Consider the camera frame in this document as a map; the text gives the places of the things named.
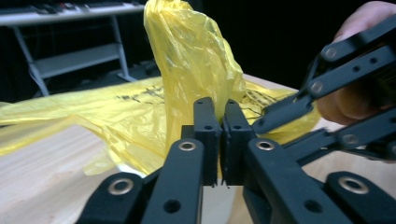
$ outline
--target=wooden table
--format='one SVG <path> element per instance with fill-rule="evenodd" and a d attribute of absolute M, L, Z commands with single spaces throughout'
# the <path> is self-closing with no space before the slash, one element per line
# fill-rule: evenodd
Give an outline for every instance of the wooden table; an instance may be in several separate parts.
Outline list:
<path fill-rule="evenodd" d="M 283 88 L 245 75 L 266 88 Z M 321 120 L 318 127 L 340 125 Z M 0 157 L 0 223 L 74 223 L 85 202 L 113 169 L 86 176 L 83 166 L 105 143 L 80 126 L 71 126 L 12 154 Z M 396 165 L 332 153 L 304 169 L 319 180 L 334 171 L 365 176 L 396 198 Z M 204 188 L 203 223 L 252 223 L 241 187 Z"/>

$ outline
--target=table surface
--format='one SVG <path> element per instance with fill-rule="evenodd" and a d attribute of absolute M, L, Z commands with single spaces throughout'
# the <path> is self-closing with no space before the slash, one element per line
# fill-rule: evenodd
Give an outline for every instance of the table surface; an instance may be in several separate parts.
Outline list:
<path fill-rule="evenodd" d="M 20 13 L 0 16 L 0 26 L 23 26 L 42 24 L 48 22 L 74 21 L 89 18 L 104 17 L 110 15 L 120 15 L 143 11 L 144 5 L 134 6 L 124 3 L 123 6 L 114 7 L 94 7 L 88 11 L 81 10 L 64 10 L 58 14 L 42 15 L 37 13 Z"/>
<path fill-rule="evenodd" d="M 285 87 L 256 77 L 247 80 L 269 89 Z M 322 119 L 317 127 L 341 126 Z M 105 148 L 93 133 L 74 125 L 0 157 L 0 223 L 74 223 L 88 198 L 117 169 L 84 175 L 84 165 Z M 335 171 L 369 178 L 396 198 L 396 165 L 369 161 L 346 153 L 332 153 L 304 167 L 318 180 Z M 202 223 L 252 223 L 241 187 L 204 187 Z"/>

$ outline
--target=yellow plastic bag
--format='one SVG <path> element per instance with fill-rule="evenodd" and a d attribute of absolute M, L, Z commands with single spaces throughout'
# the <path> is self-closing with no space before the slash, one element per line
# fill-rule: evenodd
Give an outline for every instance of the yellow plastic bag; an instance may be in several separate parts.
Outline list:
<path fill-rule="evenodd" d="M 188 3 L 149 0 L 144 25 L 163 76 L 170 147 L 181 125 L 192 124 L 194 101 L 210 96 L 220 120 L 227 101 L 244 95 L 245 82 L 217 24 Z"/>
<path fill-rule="evenodd" d="M 87 175 L 121 163 L 148 175 L 163 165 L 181 125 L 192 124 L 196 99 L 212 97 L 219 120 L 226 101 L 234 99 L 252 123 L 266 106 L 294 93 L 244 80 L 216 23 L 185 2 L 149 0 L 145 27 L 162 77 L 3 104 L 0 125 L 11 126 L 0 129 L 0 155 L 79 124 L 107 144 L 105 153 L 87 164 Z M 315 109 L 265 137 L 286 143 L 309 132 L 318 119 Z"/>

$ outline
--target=finger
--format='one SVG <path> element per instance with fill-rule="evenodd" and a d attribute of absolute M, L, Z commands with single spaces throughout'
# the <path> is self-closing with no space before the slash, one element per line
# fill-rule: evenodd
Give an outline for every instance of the finger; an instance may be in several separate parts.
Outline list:
<path fill-rule="evenodd" d="M 320 115 L 328 121 L 337 122 L 343 125 L 349 125 L 356 122 L 356 119 L 352 119 L 343 114 L 335 97 L 336 94 L 333 92 L 317 99 L 317 107 Z"/>
<path fill-rule="evenodd" d="M 396 5 L 386 2 L 368 2 L 359 7 L 342 24 L 333 42 L 347 39 L 367 30 L 396 13 Z"/>
<path fill-rule="evenodd" d="M 350 119 L 365 119 L 379 111 L 370 93 L 359 82 L 351 83 L 336 91 L 333 99 L 340 113 Z"/>

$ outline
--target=metal shelf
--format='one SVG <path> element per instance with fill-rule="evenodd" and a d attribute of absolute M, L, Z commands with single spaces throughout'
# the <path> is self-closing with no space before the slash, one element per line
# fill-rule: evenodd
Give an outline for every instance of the metal shelf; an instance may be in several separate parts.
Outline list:
<path fill-rule="evenodd" d="M 120 57 L 117 44 L 107 44 L 91 49 L 70 52 L 35 61 L 42 78 L 54 77 Z"/>

